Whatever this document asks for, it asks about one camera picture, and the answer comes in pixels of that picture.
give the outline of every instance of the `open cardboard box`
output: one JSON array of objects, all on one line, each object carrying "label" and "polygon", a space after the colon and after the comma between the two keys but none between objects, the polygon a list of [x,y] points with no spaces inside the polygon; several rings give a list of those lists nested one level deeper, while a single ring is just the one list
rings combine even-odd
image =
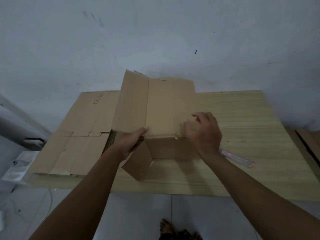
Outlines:
[{"label": "open cardboard box", "polygon": [[121,165],[141,180],[154,159],[194,157],[183,121],[197,108],[191,80],[150,79],[127,70],[120,92],[80,94],[28,172],[86,175],[103,153],[111,129],[130,133],[148,126],[145,141]]}]

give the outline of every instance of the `left hand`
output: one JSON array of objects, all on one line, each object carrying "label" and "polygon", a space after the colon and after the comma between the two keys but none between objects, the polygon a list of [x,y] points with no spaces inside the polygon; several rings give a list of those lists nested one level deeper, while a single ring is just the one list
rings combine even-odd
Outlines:
[{"label": "left hand", "polygon": [[122,161],[126,160],[129,154],[144,141],[142,135],[146,133],[147,130],[148,127],[142,127],[132,133],[123,133],[121,138],[113,144],[114,147],[120,151]]}]

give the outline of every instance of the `hand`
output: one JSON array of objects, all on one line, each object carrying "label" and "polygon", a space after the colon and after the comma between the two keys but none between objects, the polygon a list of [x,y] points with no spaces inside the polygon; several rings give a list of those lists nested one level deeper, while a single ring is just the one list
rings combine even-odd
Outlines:
[{"label": "hand", "polygon": [[192,116],[197,117],[196,121],[187,120],[184,122],[186,137],[194,146],[202,159],[207,155],[217,155],[222,139],[222,133],[216,118],[212,113],[195,112]]},{"label": "hand", "polygon": [[148,127],[142,127],[132,133],[123,133],[120,139],[113,144],[113,146],[119,150],[122,161],[126,160],[129,154],[144,141],[142,135],[146,133],[147,130]]}]

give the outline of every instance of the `right hand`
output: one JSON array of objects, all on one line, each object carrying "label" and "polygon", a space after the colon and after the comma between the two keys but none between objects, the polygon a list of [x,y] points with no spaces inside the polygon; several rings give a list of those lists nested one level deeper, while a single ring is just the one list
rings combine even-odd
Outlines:
[{"label": "right hand", "polygon": [[207,156],[219,155],[222,133],[216,118],[210,112],[195,112],[196,121],[184,122],[186,137],[205,161]]}]

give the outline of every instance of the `bare foot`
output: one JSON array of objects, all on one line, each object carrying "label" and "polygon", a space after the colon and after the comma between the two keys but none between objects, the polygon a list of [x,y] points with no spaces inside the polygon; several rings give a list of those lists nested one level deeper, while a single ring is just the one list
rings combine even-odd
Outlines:
[{"label": "bare foot", "polygon": [[203,240],[202,236],[198,232],[194,233],[193,238],[194,240]]},{"label": "bare foot", "polygon": [[162,219],[160,222],[160,236],[165,233],[175,233],[176,228],[168,222],[166,219]]}]

